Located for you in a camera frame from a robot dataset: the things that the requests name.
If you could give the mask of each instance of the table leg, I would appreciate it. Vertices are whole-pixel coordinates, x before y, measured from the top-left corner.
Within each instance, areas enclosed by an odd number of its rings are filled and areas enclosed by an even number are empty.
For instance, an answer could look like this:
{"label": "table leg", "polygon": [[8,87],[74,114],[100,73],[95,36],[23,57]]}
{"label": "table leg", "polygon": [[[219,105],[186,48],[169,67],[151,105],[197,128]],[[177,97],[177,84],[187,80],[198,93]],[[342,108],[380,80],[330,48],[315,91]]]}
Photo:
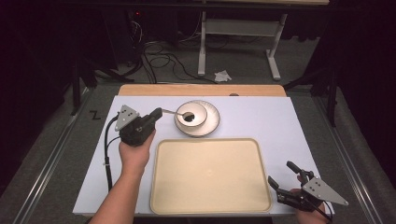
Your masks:
{"label": "table leg", "polygon": [[205,66],[206,66],[205,38],[206,38],[206,12],[203,11],[202,22],[201,22],[201,48],[199,51],[199,61],[198,61],[199,77],[203,77],[205,75]]}
{"label": "table leg", "polygon": [[286,21],[287,17],[288,17],[288,14],[282,14],[282,17],[280,18],[279,25],[276,28],[276,33],[274,36],[274,45],[272,46],[271,49],[268,49],[266,51],[268,63],[270,64],[271,73],[272,73],[273,79],[276,81],[280,80],[280,74],[279,74],[279,71],[277,70],[276,61],[275,61],[274,56],[275,56],[277,45],[279,43],[280,36],[282,35],[282,32],[283,32],[283,27],[285,26],[285,21]]}

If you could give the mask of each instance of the metal rail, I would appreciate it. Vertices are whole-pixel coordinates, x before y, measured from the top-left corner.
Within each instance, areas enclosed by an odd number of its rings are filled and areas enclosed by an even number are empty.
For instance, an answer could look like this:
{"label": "metal rail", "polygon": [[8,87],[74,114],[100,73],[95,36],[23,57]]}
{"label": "metal rail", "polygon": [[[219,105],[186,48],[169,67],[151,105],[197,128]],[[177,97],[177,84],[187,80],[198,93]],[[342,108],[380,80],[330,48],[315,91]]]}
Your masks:
{"label": "metal rail", "polygon": [[82,106],[79,108],[77,113],[69,119],[64,130],[61,133],[54,149],[52,150],[49,158],[47,159],[46,164],[44,165],[43,169],[41,170],[40,175],[38,176],[35,184],[33,185],[32,189],[29,192],[23,206],[20,209],[20,212],[15,217],[13,223],[20,224],[20,223],[27,223],[30,216],[33,214],[35,210],[35,206],[37,205],[38,201],[41,198],[41,195],[44,192],[47,184],[50,182],[50,178],[58,164],[59,159],[62,157],[64,153],[64,143],[67,140],[69,134],[73,130],[73,127],[76,123],[76,120],[84,108],[84,105],[87,103],[89,97],[92,95],[92,91],[86,88],[82,93]]}
{"label": "metal rail", "polygon": [[327,128],[329,129],[332,135],[332,139],[334,140],[334,143],[336,144],[336,148],[337,148],[336,152],[344,166],[349,182],[361,204],[361,209],[363,210],[364,215],[366,215],[366,218],[370,223],[382,224],[383,223],[382,219],[378,214],[378,212],[376,211],[371,196],[366,186],[364,185],[363,181],[361,180],[361,177],[359,176],[359,173],[356,170],[352,160],[350,159],[337,130],[330,124],[329,120],[327,119],[325,103],[319,97],[313,97],[313,100],[315,105],[318,107],[318,110],[320,111],[320,115],[325,121]]}

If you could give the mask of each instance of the hand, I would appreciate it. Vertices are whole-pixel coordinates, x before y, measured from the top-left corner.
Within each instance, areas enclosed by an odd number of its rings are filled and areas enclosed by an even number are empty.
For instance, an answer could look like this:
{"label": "hand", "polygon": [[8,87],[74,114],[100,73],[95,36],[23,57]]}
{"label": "hand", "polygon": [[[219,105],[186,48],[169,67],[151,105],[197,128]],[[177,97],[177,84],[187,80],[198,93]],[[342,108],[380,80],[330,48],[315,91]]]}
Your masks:
{"label": "hand", "polygon": [[[299,175],[297,175],[297,179],[301,182],[302,179]],[[297,193],[299,192],[300,189],[291,189],[290,192],[292,193]],[[321,203],[319,206],[319,209],[323,212],[325,212],[324,209],[324,204]],[[304,212],[299,209],[296,209],[296,216],[297,216],[297,221],[299,224],[326,224],[327,223],[327,218],[324,217],[321,213],[318,211],[313,211],[313,212]]]}
{"label": "hand", "polygon": [[155,132],[154,130],[143,145],[138,147],[131,147],[122,141],[120,142],[121,175],[137,175],[139,177],[143,175],[146,164],[149,161],[149,148],[154,139]]}

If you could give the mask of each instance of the spoon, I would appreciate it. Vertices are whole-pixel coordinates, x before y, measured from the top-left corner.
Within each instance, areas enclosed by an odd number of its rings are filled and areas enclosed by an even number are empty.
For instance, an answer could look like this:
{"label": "spoon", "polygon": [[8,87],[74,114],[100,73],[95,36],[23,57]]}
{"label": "spoon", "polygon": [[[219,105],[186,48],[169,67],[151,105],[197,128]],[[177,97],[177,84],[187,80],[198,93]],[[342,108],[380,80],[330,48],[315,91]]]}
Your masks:
{"label": "spoon", "polygon": [[180,116],[183,116],[183,115],[186,114],[186,113],[180,114],[180,113],[173,112],[173,111],[170,111],[170,110],[167,110],[167,109],[163,109],[163,113],[167,113],[167,114],[176,114],[176,115],[180,115]]}
{"label": "spoon", "polygon": [[184,114],[180,114],[180,113],[173,112],[173,111],[170,111],[167,109],[163,109],[163,113],[180,115],[187,122],[192,122],[195,119],[194,114],[192,114],[191,112],[186,112]]}

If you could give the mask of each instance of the white table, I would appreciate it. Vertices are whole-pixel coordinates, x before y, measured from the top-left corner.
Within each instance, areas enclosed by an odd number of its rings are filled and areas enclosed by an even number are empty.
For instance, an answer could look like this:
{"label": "white table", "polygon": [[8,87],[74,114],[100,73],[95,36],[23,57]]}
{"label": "white table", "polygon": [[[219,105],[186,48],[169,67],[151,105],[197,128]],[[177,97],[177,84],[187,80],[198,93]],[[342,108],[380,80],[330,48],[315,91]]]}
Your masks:
{"label": "white table", "polygon": [[[329,0],[203,0],[206,2],[239,2],[239,3],[261,3],[281,5],[328,5]],[[201,47],[198,61],[198,76],[205,75],[206,65],[206,34],[213,35],[252,35],[269,36],[274,39],[272,47],[266,50],[266,57],[270,65],[274,80],[280,80],[279,70],[275,61],[276,48],[282,35],[288,14],[282,14],[279,21],[241,21],[241,20],[218,20],[207,19],[206,12],[202,12],[201,22]]]}
{"label": "white table", "polygon": [[[115,116],[122,105],[128,105],[142,116],[156,107],[177,109],[190,100],[204,100],[214,105],[221,117],[219,127],[207,138],[249,137],[255,139],[261,148],[266,173],[278,182],[282,189],[293,189],[300,184],[296,174],[287,166],[287,161],[312,170],[319,175],[304,133],[297,119],[289,97],[265,96],[116,96],[108,113],[106,124]],[[156,146],[163,139],[188,138],[175,125],[171,115],[164,114],[156,124],[157,133],[152,143],[151,157],[143,175],[135,212],[142,216],[155,216],[149,207],[150,191],[154,169]],[[114,125],[108,139],[117,137]],[[118,142],[110,145],[108,155],[111,162],[113,182],[120,176],[120,155]],[[73,213],[91,216],[107,195],[104,162],[104,131],[98,141]],[[268,213],[237,214],[243,216],[282,216],[293,214],[291,207],[276,202],[272,190],[273,207]]]}

